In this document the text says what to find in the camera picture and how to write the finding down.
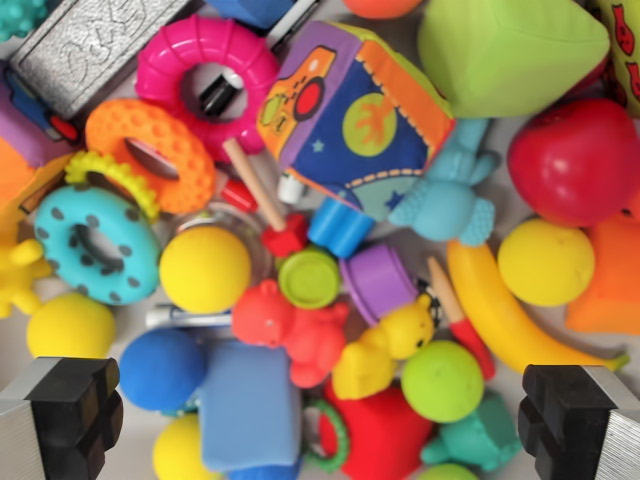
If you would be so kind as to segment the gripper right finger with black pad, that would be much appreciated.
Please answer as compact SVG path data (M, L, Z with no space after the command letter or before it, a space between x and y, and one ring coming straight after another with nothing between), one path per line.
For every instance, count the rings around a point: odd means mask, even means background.
M530 365L518 412L541 479L637 479L639 396L602 366Z

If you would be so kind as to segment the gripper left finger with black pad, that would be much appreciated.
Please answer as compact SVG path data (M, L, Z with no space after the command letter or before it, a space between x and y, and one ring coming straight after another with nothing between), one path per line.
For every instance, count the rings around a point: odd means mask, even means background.
M113 358L38 357L1 390L3 479L95 479L124 407Z

